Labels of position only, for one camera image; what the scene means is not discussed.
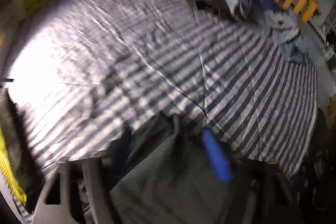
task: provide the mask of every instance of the blue cloth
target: blue cloth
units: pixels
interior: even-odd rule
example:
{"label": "blue cloth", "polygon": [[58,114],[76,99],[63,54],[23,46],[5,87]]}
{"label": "blue cloth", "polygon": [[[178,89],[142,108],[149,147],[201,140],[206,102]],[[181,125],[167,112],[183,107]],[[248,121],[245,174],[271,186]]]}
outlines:
{"label": "blue cloth", "polygon": [[297,16],[292,11],[283,11],[273,0],[225,1],[237,22],[244,22],[261,36],[269,37],[281,49],[286,60],[295,63],[308,60]]}

